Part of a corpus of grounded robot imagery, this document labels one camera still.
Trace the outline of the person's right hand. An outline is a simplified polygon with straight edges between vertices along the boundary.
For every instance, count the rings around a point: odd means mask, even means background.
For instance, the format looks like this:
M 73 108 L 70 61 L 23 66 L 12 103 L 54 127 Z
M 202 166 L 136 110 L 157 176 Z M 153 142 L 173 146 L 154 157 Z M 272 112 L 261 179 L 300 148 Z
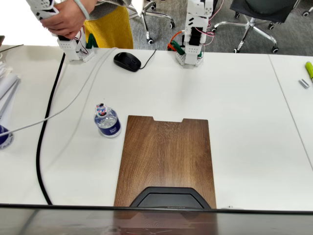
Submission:
M 80 31 L 86 16 L 74 0 L 55 4 L 58 14 L 40 20 L 42 26 L 51 33 L 73 39 Z

